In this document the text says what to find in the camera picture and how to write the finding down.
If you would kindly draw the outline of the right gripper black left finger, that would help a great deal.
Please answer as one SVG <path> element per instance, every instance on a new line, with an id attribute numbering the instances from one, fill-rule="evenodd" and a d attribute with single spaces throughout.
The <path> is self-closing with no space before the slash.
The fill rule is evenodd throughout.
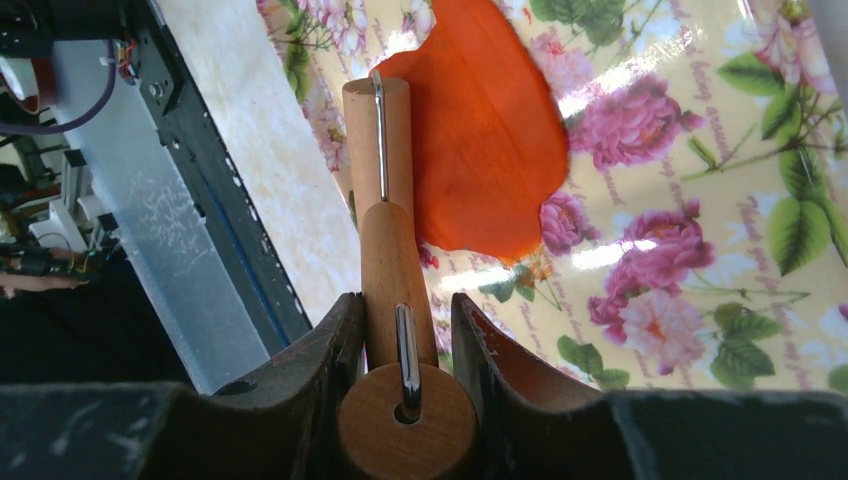
<path id="1" fill-rule="evenodd" d="M 364 301 L 341 295 L 267 363 L 202 395 L 173 382 L 1 390 L 5 479 L 307 479 L 334 463 L 361 370 Z"/>

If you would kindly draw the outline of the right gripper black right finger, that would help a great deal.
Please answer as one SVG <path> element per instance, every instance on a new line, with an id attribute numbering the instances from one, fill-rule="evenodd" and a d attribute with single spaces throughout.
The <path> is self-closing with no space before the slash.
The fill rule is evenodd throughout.
<path id="1" fill-rule="evenodd" d="M 471 298 L 451 301 L 454 373 L 484 479 L 843 479 L 847 399 L 804 391 L 615 390 L 572 379 Z"/>

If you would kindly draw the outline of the wooden dough roller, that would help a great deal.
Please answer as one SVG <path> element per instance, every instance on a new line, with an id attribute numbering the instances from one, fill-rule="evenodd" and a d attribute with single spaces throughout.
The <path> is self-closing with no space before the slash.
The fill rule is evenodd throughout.
<path id="1" fill-rule="evenodd" d="M 438 363 L 415 235 L 411 89 L 373 71 L 342 97 L 367 373 L 339 407 L 339 445 L 357 478 L 459 479 L 478 428 L 468 393 Z"/>

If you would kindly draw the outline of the floral cutting board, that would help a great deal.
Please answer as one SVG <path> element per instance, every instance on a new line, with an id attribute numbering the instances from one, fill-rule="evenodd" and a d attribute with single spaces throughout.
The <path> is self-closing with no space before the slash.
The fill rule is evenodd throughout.
<path id="1" fill-rule="evenodd" d="M 498 1 L 568 176 L 521 259 L 421 243 L 436 349 L 463 292 L 600 390 L 847 390 L 847 117 L 805 1 Z"/>

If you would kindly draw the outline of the red dough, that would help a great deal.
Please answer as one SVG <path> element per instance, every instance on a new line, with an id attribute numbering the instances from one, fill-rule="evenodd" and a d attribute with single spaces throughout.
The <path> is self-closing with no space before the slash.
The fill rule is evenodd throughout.
<path id="1" fill-rule="evenodd" d="M 568 138 L 550 88 L 491 1 L 436 1 L 416 50 L 379 71 L 411 90 L 418 236 L 514 263 L 542 241 L 540 209 L 563 184 Z"/>

